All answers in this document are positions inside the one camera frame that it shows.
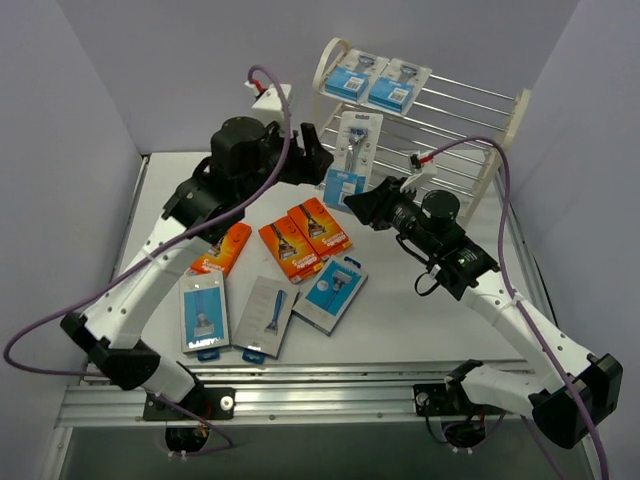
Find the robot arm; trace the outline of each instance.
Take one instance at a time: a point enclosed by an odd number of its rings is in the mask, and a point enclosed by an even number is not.
[[[370,192],[346,197],[345,204],[362,224],[374,230],[395,228],[398,242],[425,265],[430,276],[498,330],[535,371],[534,377],[516,375],[469,360],[445,379],[452,402],[458,407],[492,405],[533,418],[554,443],[573,447],[586,435],[587,427],[516,301],[524,305],[554,349],[596,425],[616,408],[622,366],[609,354],[598,358],[575,343],[517,292],[512,300],[496,261],[455,222],[458,199],[435,190],[427,193],[418,207],[413,202],[415,190],[404,189],[404,180],[387,177]],[[405,241],[428,260],[409,249]]]
[[[304,150],[298,147],[294,132],[278,180],[317,185],[333,156],[320,145],[312,124],[302,124],[301,132]],[[182,365],[148,347],[141,334],[178,279],[243,218],[244,212],[172,245],[158,257],[153,258],[151,252],[229,212],[258,191],[275,167],[282,147],[276,121],[265,127],[249,117],[227,120],[211,139],[211,156],[177,187],[130,266],[145,257],[151,261],[84,312],[62,319],[63,330],[113,383],[124,390],[143,386],[197,415],[206,414],[206,393],[200,382]]]

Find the black mounting plate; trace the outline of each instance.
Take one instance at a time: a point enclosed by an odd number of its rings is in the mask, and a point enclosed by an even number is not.
[[[426,405],[418,405],[415,399],[418,394],[426,393],[429,401]],[[419,417],[446,417],[446,416],[463,416],[478,413],[477,409],[464,408],[457,410],[453,402],[447,396],[447,389],[444,383],[424,383],[413,386],[413,405],[416,409],[416,415]],[[485,415],[501,415],[501,409],[492,407],[491,405],[477,405]]]
[[[231,420],[233,418],[236,403],[235,389],[229,387],[205,388],[204,394],[212,408],[206,413],[199,414],[199,416],[205,420]],[[227,411],[223,410],[220,407],[220,400],[222,400],[223,397],[231,397],[234,407]],[[147,394],[144,403],[142,418],[151,422],[169,422],[189,419],[182,413],[159,401],[154,395],[149,394]]]

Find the gray wall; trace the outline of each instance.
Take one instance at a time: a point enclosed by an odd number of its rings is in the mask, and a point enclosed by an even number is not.
[[[55,2],[0,3],[0,344],[106,281],[140,157]],[[33,365],[78,368],[50,325],[16,348]],[[0,361],[0,477],[38,475],[66,378]]]
[[[516,212],[561,326],[625,368],[601,428],[616,478],[640,471],[639,24],[636,0],[580,2],[511,154]]]
[[[58,1],[142,152],[208,149],[224,120],[248,113],[242,84],[254,63],[297,87],[294,121],[311,121],[312,75],[334,36],[516,94],[533,85],[577,3]]]

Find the metal rod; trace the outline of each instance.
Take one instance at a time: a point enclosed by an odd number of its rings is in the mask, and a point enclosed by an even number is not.
[[[473,105],[474,107],[482,108],[484,110],[488,110],[490,112],[499,113],[500,115],[506,115],[507,117],[511,115],[509,112],[505,112],[504,110],[498,110],[497,108],[488,107],[486,105],[482,105],[480,103],[470,102],[469,100],[464,100],[462,98],[454,97],[453,95],[448,95],[442,92],[436,92],[435,90],[431,90],[430,88],[422,88],[423,92],[432,93],[434,95],[438,95],[440,97],[449,98],[451,100],[455,100],[456,102],[466,103],[467,105]]]
[[[512,102],[515,100],[515,97],[510,97],[508,95],[503,95],[501,93],[492,92],[491,90],[485,90],[484,88],[474,87],[473,85],[467,85],[466,83],[456,82],[455,80],[451,80],[445,77],[439,77],[437,75],[429,75],[429,78],[434,80],[440,80],[441,82],[452,83],[454,85],[458,85],[460,87],[470,88],[471,90],[475,90],[476,92],[482,92],[489,95],[493,95],[494,97],[504,98],[505,100],[511,100]]]
[[[427,105],[426,103],[413,102],[416,107],[427,108],[429,110],[433,110],[434,112],[442,113],[443,115],[449,115],[453,118],[458,118],[460,120],[464,120],[466,122],[475,123],[476,125],[481,125],[483,127],[492,128],[499,132],[504,132],[504,128],[496,127],[495,125],[491,125],[490,123],[481,122],[480,120],[475,120],[473,118],[465,117],[464,115],[458,115],[457,113],[449,112],[447,110],[443,110],[442,108],[432,107],[431,105]]]
[[[390,137],[394,137],[397,138],[399,140],[403,140],[405,142],[409,142],[409,143],[413,143],[414,145],[418,145],[419,147],[425,147],[428,148],[429,150],[435,150],[436,147],[433,145],[429,145],[428,143],[424,143],[424,142],[419,142],[418,140],[411,140],[410,138],[407,137],[403,137],[402,135],[398,135],[397,133],[391,133],[391,132],[387,132],[386,130],[380,130],[380,133],[384,133],[385,135],[389,135]],[[454,157],[454,158],[459,158],[460,160],[465,160],[469,163],[473,163],[474,165],[484,165],[484,162],[480,161],[480,160],[476,160],[474,158],[471,157],[466,157],[464,155],[460,155],[458,153],[449,151],[449,150],[445,150],[444,152],[442,152],[442,155],[447,155],[449,157]]]
[[[349,104],[344,104],[345,107],[356,110],[356,107],[349,105]],[[404,125],[405,127],[410,127],[410,128],[416,128],[418,130],[422,130],[423,132],[427,132],[430,133],[432,135],[435,135],[437,137],[442,137],[442,138],[446,138],[448,140],[458,140],[460,138],[464,138],[467,135],[463,135],[462,133],[458,133],[458,132],[454,132],[451,130],[447,130],[446,128],[442,128],[442,127],[437,127],[435,125],[431,125],[430,123],[425,123],[421,120],[416,120],[415,118],[411,118],[411,117],[394,117],[394,116],[385,116],[384,117],[386,120],[393,122],[393,123],[397,123],[399,125]],[[415,123],[417,125],[420,125],[420,127],[414,127],[412,125],[407,125],[405,122],[403,122],[402,120],[406,120],[407,122],[411,122],[411,123]],[[445,135],[444,133],[439,133],[433,130],[430,130],[431,128],[435,128],[436,130],[441,130],[443,132],[448,133],[449,135]],[[488,143],[484,143],[484,142],[477,142],[480,143],[482,145],[486,145],[488,147],[490,147],[491,145]],[[478,150],[486,150],[486,147],[481,147],[480,145],[476,145],[475,143],[471,143],[471,142],[465,142],[465,145],[469,145],[470,147],[473,148],[477,148]]]
[[[337,130],[334,130],[332,128],[325,128],[325,132],[335,133],[336,135],[339,133]],[[399,138],[401,140],[405,140],[407,142],[420,144],[420,142],[414,142],[413,140],[409,140],[407,138],[403,138],[403,137],[397,136],[397,135],[395,135],[393,133],[385,132],[384,130],[381,130],[380,132],[384,133],[386,135],[392,136],[392,137]],[[431,150],[435,150],[436,149],[436,147],[434,147],[432,145],[426,145],[426,144],[422,144],[422,145],[426,146],[427,148],[430,148]],[[379,148],[380,150],[385,150],[387,152],[395,153],[396,155],[400,155],[400,156],[405,157],[405,158],[409,158],[408,154],[400,152],[398,150],[393,150],[393,149],[385,147],[383,145],[378,145],[377,148]],[[463,157],[462,155],[457,155],[457,154],[454,154],[454,155],[457,156],[457,157],[461,157],[463,160],[472,161],[471,159],[467,159],[466,157]],[[477,160],[473,161],[473,163],[477,163],[479,165],[483,165],[482,162],[478,162]],[[445,172],[450,172],[450,173],[453,173],[455,175],[460,175],[461,177],[468,178],[469,180],[473,180],[474,182],[478,179],[477,177],[474,177],[473,175],[469,175],[468,173],[464,173],[464,172],[461,172],[459,170],[455,170],[455,169],[453,169],[451,167],[446,167],[446,166],[443,166],[443,165],[440,165],[440,164],[436,164],[436,167],[441,169],[441,170],[443,170],[443,171],[445,171]]]
[[[328,148],[329,150],[335,150],[336,147],[329,145],[327,143],[323,143],[322,146],[324,148]],[[375,159],[373,161],[374,164],[379,165],[381,167],[384,168],[388,168],[389,170],[394,170],[398,173],[402,173],[405,175],[411,175],[411,171],[407,168],[402,168],[398,165],[393,165],[392,163],[387,163],[383,160],[378,160]],[[453,183],[453,182],[447,182],[445,180],[440,180],[437,178],[434,178],[433,180],[431,180],[429,183],[436,185],[438,187],[442,187],[442,188],[446,188],[447,190],[451,190],[452,192],[456,192],[459,193],[460,195],[464,195],[465,197],[470,197],[473,198],[473,193],[471,193],[470,190],[468,190],[467,188],[463,187],[462,185],[458,185],[457,183]]]

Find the dish rack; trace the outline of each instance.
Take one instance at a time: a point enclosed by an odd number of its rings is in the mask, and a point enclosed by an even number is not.
[[[407,115],[373,110],[321,93],[329,74],[349,50],[351,44],[347,40],[334,38],[322,54],[313,79],[314,122],[323,146],[333,151],[343,112],[357,110],[383,114],[370,188],[377,186],[387,175],[410,175],[409,155],[418,150],[433,150],[470,135],[493,138],[505,151],[511,146],[529,103],[530,90],[523,89],[512,97],[432,73]],[[329,63],[332,55],[335,58]],[[321,120],[320,113],[323,99],[339,102],[325,121]],[[436,178],[420,189],[416,203],[420,204],[430,190],[448,190],[460,200],[458,223],[466,226],[500,164],[499,154],[484,142],[467,142],[464,149],[444,152],[436,160]]]

